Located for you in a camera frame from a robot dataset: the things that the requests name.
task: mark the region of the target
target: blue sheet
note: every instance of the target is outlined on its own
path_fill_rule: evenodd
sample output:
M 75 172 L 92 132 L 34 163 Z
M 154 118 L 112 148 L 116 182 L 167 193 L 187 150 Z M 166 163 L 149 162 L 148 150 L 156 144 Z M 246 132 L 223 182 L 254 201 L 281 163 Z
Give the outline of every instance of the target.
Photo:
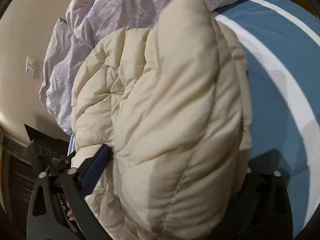
M 320 21 L 289 0 L 241 0 L 216 12 L 222 15 L 216 19 L 238 34 L 248 59 L 253 110 L 249 166 L 265 173 L 280 170 L 286 178 L 297 236 L 320 199 L 320 177 L 315 171 L 320 169 L 316 149 L 320 139 Z M 268 51 L 259 43 L 248 46 L 254 38 Z M 269 54 L 284 68 L 268 66 L 268 62 L 274 64 Z M 290 81 L 281 69 L 290 73 Z M 295 82 L 307 104 L 292 95 L 290 83 Z M 297 114 L 300 104 L 309 108 L 306 115 L 314 116 L 311 128 L 301 125 L 305 116 Z

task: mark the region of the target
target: beige puffer jacket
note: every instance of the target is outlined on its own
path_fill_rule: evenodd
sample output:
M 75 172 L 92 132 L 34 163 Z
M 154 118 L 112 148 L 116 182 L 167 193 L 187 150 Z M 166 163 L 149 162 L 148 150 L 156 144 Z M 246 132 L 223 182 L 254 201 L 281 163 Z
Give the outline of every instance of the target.
M 246 58 L 203 0 L 174 0 L 153 29 L 117 30 L 72 90 L 78 167 L 114 150 L 86 200 L 114 238 L 196 239 L 223 218 L 251 149 Z

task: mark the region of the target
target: wall switch plate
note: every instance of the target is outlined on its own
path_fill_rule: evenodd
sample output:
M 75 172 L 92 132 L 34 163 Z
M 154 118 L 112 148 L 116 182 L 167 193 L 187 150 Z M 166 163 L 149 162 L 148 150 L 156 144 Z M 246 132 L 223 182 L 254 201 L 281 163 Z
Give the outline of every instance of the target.
M 26 75 L 28 75 L 30 78 L 34 78 L 34 76 L 35 76 L 35 68 L 36 68 L 36 60 L 34 60 L 30 56 L 27 56 Z

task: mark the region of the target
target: metal bolt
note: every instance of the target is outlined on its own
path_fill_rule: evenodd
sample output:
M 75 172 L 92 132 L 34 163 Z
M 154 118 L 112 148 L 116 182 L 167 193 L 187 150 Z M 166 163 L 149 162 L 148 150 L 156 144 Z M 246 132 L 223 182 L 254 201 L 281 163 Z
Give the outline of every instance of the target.
M 275 175 L 276 177 L 281 177 L 281 173 L 279 171 L 274 171 L 273 175 Z
M 73 175 L 73 174 L 75 174 L 75 173 L 77 173 L 77 169 L 76 168 L 71 168 L 71 169 L 69 169 L 69 170 L 67 170 L 67 173 L 69 174 L 69 175 Z
M 42 179 L 42 178 L 44 178 L 45 176 L 47 176 L 47 173 L 46 173 L 46 172 L 41 172 L 38 177 L 39 177 L 40 179 Z

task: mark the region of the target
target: wall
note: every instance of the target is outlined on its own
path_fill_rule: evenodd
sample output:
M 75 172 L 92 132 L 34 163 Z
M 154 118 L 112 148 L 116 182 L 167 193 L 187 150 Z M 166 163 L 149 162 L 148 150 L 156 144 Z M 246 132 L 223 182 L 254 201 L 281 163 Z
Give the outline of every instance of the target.
M 53 27 L 71 0 L 13 0 L 0 19 L 0 125 L 28 143 L 24 124 L 68 139 L 41 105 L 42 64 Z M 35 78 L 25 75 L 27 56 L 37 60 Z
M 4 205 L 4 190 L 3 190 L 3 161 L 4 156 L 2 152 L 2 139 L 3 139 L 3 130 L 0 128 L 0 205 L 2 206 L 3 210 L 5 211 Z

